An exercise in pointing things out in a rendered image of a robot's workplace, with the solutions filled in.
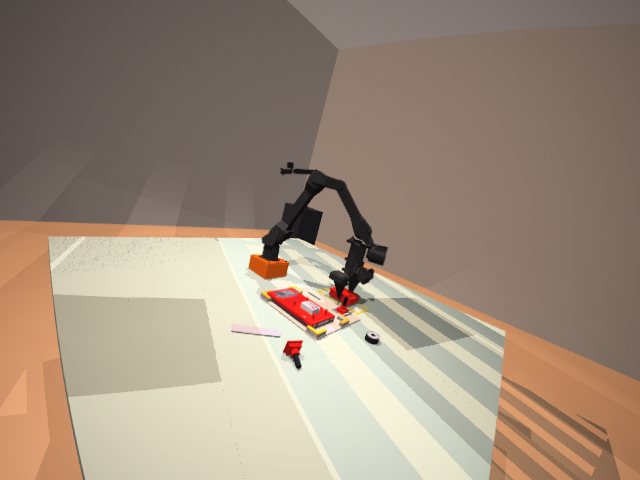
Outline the pale pink flat bar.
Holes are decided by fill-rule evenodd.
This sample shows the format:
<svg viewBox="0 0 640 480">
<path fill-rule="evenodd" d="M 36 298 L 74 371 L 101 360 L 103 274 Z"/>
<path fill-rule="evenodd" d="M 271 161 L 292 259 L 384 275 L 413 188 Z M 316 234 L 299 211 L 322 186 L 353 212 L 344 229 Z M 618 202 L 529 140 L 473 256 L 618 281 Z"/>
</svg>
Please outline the pale pink flat bar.
<svg viewBox="0 0 640 480">
<path fill-rule="evenodd" d="M 254 327 L 254 326 L 245 326 L 245 325 L 233 324 L 232 332 L 248 333 L 248 334 L 251 334 L 251 335 L 259 335 L 259 336 L 268 336 L 268 337 L 278 337 L 278 338 L 280 338 L 280 329 L 273 329 L 273 328 L 263 328 L 263 327 Z"/>
</svg>

